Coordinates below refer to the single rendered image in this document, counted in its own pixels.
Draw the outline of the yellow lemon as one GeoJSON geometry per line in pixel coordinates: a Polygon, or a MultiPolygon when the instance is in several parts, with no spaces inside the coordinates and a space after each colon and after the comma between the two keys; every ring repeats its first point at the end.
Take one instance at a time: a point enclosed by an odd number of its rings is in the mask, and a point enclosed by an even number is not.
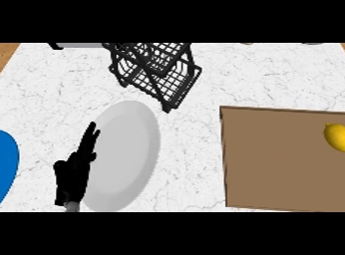
{"type": "Polygon", "coordinates": [[[325,138],[332,147],[345,152],[345,126],[341,124],[328,124],[325,138]]]}

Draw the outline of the grey appliance with black edge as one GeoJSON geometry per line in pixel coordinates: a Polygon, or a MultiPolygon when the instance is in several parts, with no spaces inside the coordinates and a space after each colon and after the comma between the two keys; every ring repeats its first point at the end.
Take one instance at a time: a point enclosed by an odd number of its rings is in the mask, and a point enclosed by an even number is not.
{"type": "Polygon", "coordinates": [[[103,43],[48,43],[54,50],[73,49],[103,49],[103,43]]]}

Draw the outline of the brown wooden tray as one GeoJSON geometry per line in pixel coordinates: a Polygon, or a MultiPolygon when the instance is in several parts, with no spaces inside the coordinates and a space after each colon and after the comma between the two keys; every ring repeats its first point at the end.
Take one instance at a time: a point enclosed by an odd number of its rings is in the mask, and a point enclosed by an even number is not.
{"type": "Polygon", "coordinates": [[[345,153],[323,131],[345,113],[221,107],[226,205],[345,211],[345,153]]]}

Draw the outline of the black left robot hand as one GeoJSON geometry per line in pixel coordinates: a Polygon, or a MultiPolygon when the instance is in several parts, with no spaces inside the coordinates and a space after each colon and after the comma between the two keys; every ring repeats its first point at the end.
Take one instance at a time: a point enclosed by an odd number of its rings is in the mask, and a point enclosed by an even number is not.
{"type": "Polygon", "coordinates": [[[91,123],[81,141],[78,150],[70,154],[67,160],[54,163],[57,176],[57,198],[56,204],[64,206],[69,202],[82,202],[87,194],[91,163],[97,159],[96,144],[101,131],[97,124],[91,123]]]}

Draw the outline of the white oval plate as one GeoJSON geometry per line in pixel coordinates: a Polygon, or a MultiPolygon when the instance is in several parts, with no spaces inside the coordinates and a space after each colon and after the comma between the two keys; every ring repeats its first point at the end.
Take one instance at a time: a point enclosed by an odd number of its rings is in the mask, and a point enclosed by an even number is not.
{"type": "Polygon", "coordinates": [[[162,134],[146,104],[115,104],[96,120],[101,131],[91,164],[85,204],[94,211],[119,211],[138,198],[155,173],[162,134]]]}

